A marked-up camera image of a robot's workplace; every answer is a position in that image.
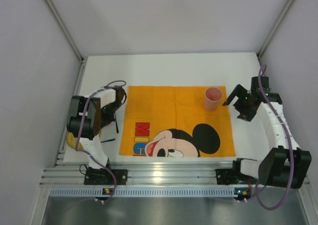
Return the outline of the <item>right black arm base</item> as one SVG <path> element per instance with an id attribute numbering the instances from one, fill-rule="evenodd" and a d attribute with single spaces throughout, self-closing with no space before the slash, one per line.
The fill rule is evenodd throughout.
<path id="1" fill-rule="evenodd" d="M 248 184 L 250 179 L 246 175 L 238 174 L 233 169 L 216 169 L 215 172 L 218 185 Z"/>

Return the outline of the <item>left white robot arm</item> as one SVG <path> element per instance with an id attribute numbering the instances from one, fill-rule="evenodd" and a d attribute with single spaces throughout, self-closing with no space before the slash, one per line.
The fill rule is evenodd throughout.
<path id="1" fill-rule="evenodd" d="M 102 149 L 101 129 L 116 121 L 116 111 L 126 102 L 122 86 L 105 86 L 89 96 L 73 96 L 68 110 L 67 145 L 83 152 L 92 169 L 109 168 L 109 158 Z"/>

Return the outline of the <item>orange cartoon mouse cloth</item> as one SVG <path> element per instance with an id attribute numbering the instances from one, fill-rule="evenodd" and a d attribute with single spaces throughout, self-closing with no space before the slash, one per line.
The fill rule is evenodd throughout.
<path id="1" fill-rule="evenodd" d="M 120 155 L 233 157 L 229 110 L 204 109 L 205 87 L 130 86 Z"/>

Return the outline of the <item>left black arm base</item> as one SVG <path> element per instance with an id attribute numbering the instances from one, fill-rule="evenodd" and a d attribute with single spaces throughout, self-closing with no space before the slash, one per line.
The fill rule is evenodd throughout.
<path id="1" fill-rule="evenodd" d="M 128 179 L 128 170 L 113 169 L 117 185 L 126 185 Z M 94 169 L 89 167 L 85 172 L 84 185 L 114 185 L 115 180 L 105 169 Z"/>

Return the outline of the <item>round woven bamboo plate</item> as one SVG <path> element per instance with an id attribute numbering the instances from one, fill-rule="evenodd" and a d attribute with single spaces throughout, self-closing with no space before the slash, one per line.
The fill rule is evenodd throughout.
<path id="1" fill-rule="evenodd" d="M 77 138 L 75 138 L 72 133 L 67 132 L 66 143 L 67 143 L 68 147 L 75 150 L 76 149 L 76 142 L 77 142 Z M 81 143 L 78 144 L 78 150 L 84 150 Z"/>

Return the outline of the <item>blue metallic spoon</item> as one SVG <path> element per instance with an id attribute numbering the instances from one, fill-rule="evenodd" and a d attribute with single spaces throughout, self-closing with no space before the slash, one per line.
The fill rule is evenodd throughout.
<path id="1" fill-rule="evenodd" d="M 116 113 L 114 113 L 114 121 L 115 121 L 115 126 L 116 126 L 116 133 L 118 134 L 119 133 L 119 128 L 118 128 Z"/>

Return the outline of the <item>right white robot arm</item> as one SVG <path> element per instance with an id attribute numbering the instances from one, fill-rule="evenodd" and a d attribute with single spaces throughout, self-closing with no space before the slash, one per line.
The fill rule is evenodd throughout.
<path id="1" fill-rule="evenodd" d="M 269 153 L 263 160 L 238 158 L 233 161 L 233 171 L 238 176 L 253 177 L 266 186 L 286 187 L 291 180 L 292 189 L 301 188 L 312 156 L 293 138 L 283 113 L 282 99 L 278 93 L 271 92 L 269 78 L 252 77 L 250 90 L 238 84 L 223 105 L 230 105 L 235 97 L 234 108 L 239 112 L 239 119 L 247 122 L 255 116 L 261 119 Z"/>

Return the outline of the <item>pink plastic cup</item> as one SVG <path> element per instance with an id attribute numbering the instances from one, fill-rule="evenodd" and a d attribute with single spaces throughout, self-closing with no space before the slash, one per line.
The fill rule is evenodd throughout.
<path id="1" fill-rule="evenodd" d="M 204 109 L 206 111 L 213 111 L 219 105 L 223 97 L 222 91 L 217 87 L 210 87 L 205 91 Z"/>

